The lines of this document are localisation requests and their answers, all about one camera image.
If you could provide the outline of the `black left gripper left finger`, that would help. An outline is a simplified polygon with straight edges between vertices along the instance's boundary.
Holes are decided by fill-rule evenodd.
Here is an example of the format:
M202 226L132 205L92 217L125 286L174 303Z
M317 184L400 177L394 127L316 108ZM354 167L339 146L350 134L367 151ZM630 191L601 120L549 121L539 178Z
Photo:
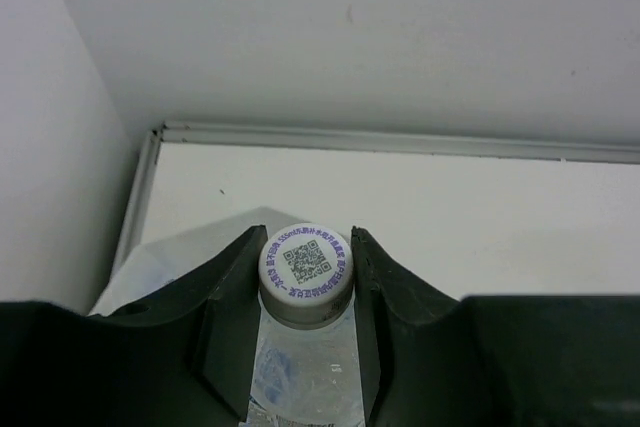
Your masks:
M193 271L108 316L1 306L5 426L236 426L260 324L254 226Z

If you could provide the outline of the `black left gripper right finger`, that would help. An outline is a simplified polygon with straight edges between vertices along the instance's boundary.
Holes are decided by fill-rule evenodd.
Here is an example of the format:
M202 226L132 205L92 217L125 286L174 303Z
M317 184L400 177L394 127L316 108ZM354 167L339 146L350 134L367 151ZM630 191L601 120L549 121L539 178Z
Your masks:
M369 426L635 426L639 299L455 300L354 228Z

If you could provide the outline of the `clear bottle white label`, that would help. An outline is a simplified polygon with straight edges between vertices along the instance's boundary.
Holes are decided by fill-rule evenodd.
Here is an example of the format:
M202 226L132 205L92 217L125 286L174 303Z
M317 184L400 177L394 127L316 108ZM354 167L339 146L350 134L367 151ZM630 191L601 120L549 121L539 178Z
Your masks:
M328 227L299 223L268 239L248 424L364 425L354 273L348 241Z

